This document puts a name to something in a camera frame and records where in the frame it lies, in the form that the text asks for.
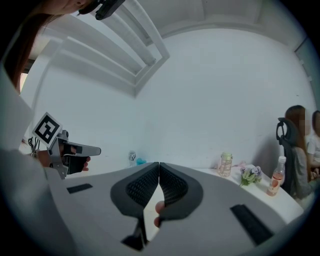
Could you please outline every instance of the black chair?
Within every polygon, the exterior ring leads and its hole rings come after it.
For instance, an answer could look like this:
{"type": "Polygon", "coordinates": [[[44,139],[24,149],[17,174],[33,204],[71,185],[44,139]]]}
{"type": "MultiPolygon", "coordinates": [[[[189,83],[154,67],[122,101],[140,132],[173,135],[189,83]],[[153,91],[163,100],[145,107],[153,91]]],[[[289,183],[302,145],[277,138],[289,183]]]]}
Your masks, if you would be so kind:
{"type": "Polygon", "coordinates": [[[296,154],[293,148],[296,146],[298,131],[295,124],[285,119],[284,117],[278,118],[279,123],[276,126],[276,139],[279,141],[279,145],[283,146],[285,162],[285,179],[282,188],[290,195],[291,185],[293,182],[293,173],[295,170],[295,158],[296,154]],[[278,135],[279,128],[281,127],[282,135],[278,135]]]}

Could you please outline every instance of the blue object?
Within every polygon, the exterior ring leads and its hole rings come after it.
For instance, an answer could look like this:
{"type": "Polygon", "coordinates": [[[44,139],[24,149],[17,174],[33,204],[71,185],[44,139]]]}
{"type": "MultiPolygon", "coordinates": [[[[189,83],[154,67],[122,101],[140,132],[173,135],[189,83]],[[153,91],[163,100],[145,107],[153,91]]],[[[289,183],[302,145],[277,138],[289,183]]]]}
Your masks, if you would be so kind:
{"type": "Polygon", "coordinates": [[[137,158],[136,160],[136,165],[139,166],[139,165],[143,165],[145,164],[147,161],[142,159],[142,158],[137,158]]]}

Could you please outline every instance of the glass jar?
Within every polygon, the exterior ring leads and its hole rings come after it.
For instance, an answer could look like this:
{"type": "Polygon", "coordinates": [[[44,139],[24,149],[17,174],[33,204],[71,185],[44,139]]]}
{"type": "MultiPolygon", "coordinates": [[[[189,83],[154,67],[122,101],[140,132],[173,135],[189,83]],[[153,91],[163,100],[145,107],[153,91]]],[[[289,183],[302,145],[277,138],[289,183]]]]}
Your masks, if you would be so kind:
{"type": "Polygon", "coordinates": [[[232,166],[232,154],[228,152],[223,152],[221,154],[221,165],[218,170],[218,173],[222,177],[228,177],[231,174],[231,166],[232,166]]]}

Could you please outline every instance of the hand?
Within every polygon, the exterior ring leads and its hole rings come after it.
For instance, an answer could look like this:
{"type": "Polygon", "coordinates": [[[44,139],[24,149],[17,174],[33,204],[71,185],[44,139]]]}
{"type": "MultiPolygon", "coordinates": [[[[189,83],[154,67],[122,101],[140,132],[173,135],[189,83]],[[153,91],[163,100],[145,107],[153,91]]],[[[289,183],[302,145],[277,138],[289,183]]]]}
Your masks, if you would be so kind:
{"type": "MultiPolygon", "coordinates": [[[[64,155],[63,154],[64,153],[64,146],[63,145],[59,145],[59,151],[60,151],[60,156],[61,156],[62,162],[64,162],[64,157],[63,157],[63,155],[64,155]]],[[[75,154],[77,152],[76,148],[72,146],[71,147],[71,152],[75,154]]],[[[50,156],[49,156],[47,150],[39,151],[37,153],[36,158],[39,160],[39,162],[41,163],[41,165],[43,167],[50,167],[51,159],[50,159],[50,156]]],[[[90,158],[90,156],[88,156],[87,159],[86,159],[86,162],[83,165],[82,171],[89,171],[88,162],[90,160],[91,160],[91,158],[90,158]]]]}
{"type": "Polygon", "coordinates": [[[318,175],[315,172],[311,172],[311,180],[314,180],[318,177],[318,175]]]}
{"type": "Polygon", "coordinates": [[[316,174],[316,179],[320,179],[319,169],[314,169],[314,173],[316,174]]]}
{"type": "MultiPolygon", "coordinates": [[[[65,159],[64,159],[64,145],[59,145],[59,151],[60,151],[60,156],[61,156],[61,159],[62,159],[62,162],[64,162],[65,161],[65,159]]],[[[77,153],[77,149],[74,147],[74,146],[71,146],[71,152],[72,153],[77,153]]],[[[86,158],[86,162],[84,163],[84,165],[83,165],[83,169],[82,169],[82,171],[89,171],[89,168],[88,168],[88,162],[91,160],[91,157],[90,156],[88,156],[87,158],[86,158]]]]}
{"type": "MultiPolygon", "coordinates": [[[[165,208],[165,201],[159,201],[156,205],[155,205],[155,211],[160,214],[160,212],[165,208]]],[[[159,217],[156,217],[153,221],[154,225],[159,228],[160,223],[159,223],[159,217]]]]}

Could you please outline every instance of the white cap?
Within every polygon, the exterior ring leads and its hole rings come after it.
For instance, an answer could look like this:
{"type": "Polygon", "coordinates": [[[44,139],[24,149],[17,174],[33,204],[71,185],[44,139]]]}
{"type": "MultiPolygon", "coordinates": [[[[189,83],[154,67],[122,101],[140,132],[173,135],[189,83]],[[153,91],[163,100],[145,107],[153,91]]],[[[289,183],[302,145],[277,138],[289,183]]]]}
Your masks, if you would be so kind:
{"type": "Polygon", "coordinates": [[[287,158],[285,156],[279,156],[279,163],[285,163],[287,158]]]}

